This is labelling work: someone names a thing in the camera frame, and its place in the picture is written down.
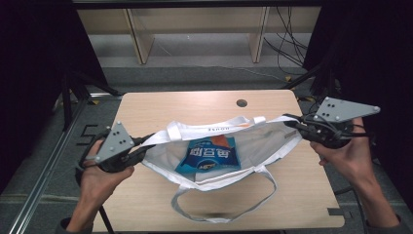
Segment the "hole in table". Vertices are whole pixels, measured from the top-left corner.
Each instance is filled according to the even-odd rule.
[[[248,105],[248,102],[244,99],[239,99],[237,100],[237,106],[239,107],[246,107]]]

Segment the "wooden table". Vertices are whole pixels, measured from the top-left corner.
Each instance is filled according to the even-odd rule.
[[[237,100],[247,101],[238,107]],[[222,122],[243,115],[274,119],[284,113],[301,115],[291,91],[212,91],[134,93],[123,97],[115,121],[122,121],[129,134],[142,137],[164,129],[176,120],[188,125]],[[177,214],[170,199],[178,185],[141,164],[104,204],[115,231],[225,231],[288,228],[340,227],[341,215],[327,209],[339,206],[319,156],[302,140],[288,155],[268,167],[278,183],[275,196],[257,211],[230,223],[199,223]],[[210,192],[190,191],[179,199],[191,215],[240,213],[272,192],[262,175]],[[105,231],[100,217],[94,231]]]

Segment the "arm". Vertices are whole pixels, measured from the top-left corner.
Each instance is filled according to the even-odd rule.
[[[361,118],[355,119],[354,124],[362,126]],[[363,133],[364,128],[355,126],[354,132]],[[386,229],[400,225],[374,175],[367,137],[355,137],[340,149],[329,149],[315,142],[311,142],[310,145],[323,156],[320,165],[331,163],[354,187],[363,204],[370,227]]]
[[[98,141],[89,154],[96,154],[101,144],[102,141]],[[96,167],[94,162],[87,161],[84,165],[87,168],[82,175],[79,202],[72,217],[62,221],[57,228],[57,233],[92,233],[94,218],[99,208],[112,195],[115,188],[133,173],[133,167],[116,174],[109,174]]]

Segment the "wrist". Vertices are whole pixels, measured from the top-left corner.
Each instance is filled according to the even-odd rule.
[[[82,199],[79,200],[66,230],[79,232],[87,228],[92,228],[98,209],[99,207],[93,203],[86,202]]]

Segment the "white tote bag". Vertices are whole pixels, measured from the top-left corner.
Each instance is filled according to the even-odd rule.
[[[286,126],[284,121],[297,120],[286,116],[270,121],[266,121],[265,117],[255,117],[248,120],[244,116],[239,116],[222,123],[203,126],[188,126],[174,121],[168,124],[165,130],[155,133],[141,145],[156,144],[155,147],[146,152],[142,164],[171,182],[179,184],[178,191],[171,200],[172,207],[179,214],[195,221],[230,222],[241,215],[256,210],[275,194],[276,181],[265,166],[283,158],[302,139],[301,135],[295,129]],[[181,174],[176,171],[187,153],[191,140],[214,136],[230,137],[235,141],[240,163],[238,168],[221,168],[191,174]],[[269,179],[274,185],[274,191],[261,202],[237,216],[230,218],[194,217],[185,213],[177,202],[178,197],[189,189],[201,191],[219,189],[252,173],[260,173]]]

